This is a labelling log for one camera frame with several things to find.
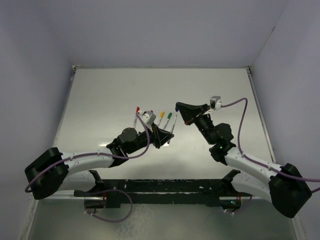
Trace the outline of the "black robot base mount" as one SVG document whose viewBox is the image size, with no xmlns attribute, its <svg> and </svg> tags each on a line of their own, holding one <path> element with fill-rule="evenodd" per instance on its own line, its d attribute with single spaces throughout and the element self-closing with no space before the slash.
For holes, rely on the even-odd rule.
<svg viewBox="0 0 320 240">
<path fill-rule="evenodd" d="M 242 206 L 239 193 L 226 179 L 103 179 L 88 192 L 75 190 L 75 197 L 86 198 L 85 206 L 120 208 L 122 204 L 205 205 L 237 210 Z"/>
</svg>

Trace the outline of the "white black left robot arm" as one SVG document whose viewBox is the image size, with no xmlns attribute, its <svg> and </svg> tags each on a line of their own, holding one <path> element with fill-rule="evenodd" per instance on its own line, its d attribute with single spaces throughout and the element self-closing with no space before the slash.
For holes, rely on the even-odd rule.
<svg viewBox="0 0 320 240">
<path fill-rule="evenodd" d="M 111 143 L 94 152 L 60 152 L 51 147 L 36 158 L 25 170 L 28 185 L 26 193 L 34 199 L 45 199 L 58 191 L 76 190 L 98 196 L 103 191 L 95 169 L 113 168 L 126 161 L 139 158 L 153 145 L 159 149 L 171 140 L 174 134 L 152 124 L 138 132 L 132 127 L 125 128 Z"/>
</svg>

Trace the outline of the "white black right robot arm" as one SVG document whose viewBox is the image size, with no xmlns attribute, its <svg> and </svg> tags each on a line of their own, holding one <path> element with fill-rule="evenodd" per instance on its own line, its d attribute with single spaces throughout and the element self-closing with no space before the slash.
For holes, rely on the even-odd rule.
<svg viewBox="0 0 320 240">
<path fill-rule="evenodd" d="M 307 180 L 290 163 L 280 165 L 245 154 L 240 144 L 232 143 L 234 136 L 229 124 L 214 125 L 210 112 L 218 107 L 219 103 L 214 106 L 175 104 L 184 124 L 195 125 L 211 145 L 211 157 L 239 170 L 233 178 L 222 183 L 223 192 L 228 196 L 237 192 L 257 196 L 270 202 L 283 216 L 294 218 L 313 194 Z"/>
</svg>

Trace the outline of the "red whiteboard marker pen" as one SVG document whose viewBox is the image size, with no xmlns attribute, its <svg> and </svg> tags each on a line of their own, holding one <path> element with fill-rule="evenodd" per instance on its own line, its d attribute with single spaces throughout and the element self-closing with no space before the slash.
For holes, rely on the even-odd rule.
<svg viewBox="0 0 320 240">
<path fill-rule="evenodd" d="M 134 121 L 133 121 L 133 126 L 132 126 L 134 129 L 136 128 L 136 125 L 137 125 L 137 120 L 138 120 L 138 117 L 137 117 L 137 116 L 138 116 L 138 114 L 139 114 L 138 112 L 135 113 L 135 117 L 134 117 Z"/>
</svg>

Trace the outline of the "blue whiteboard marker pen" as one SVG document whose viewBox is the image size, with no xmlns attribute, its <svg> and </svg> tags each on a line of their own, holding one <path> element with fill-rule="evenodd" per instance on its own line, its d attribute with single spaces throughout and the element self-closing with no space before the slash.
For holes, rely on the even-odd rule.
<svg viewBox="0 0 320 240">
<path fill-rule="evenodd" d="M 176 126 L 176 122 L 177 122 L 177 117 L 178 117 L 178 114 L 176 114 L 175 117 L 174 117 L 173 125 L 172 125 L 171 130 L 170 130 L 171 134 L 173 134 L 173 132 L 174 132 L 174 129 L 175 129 L 175 126 Z"/>
</svg>

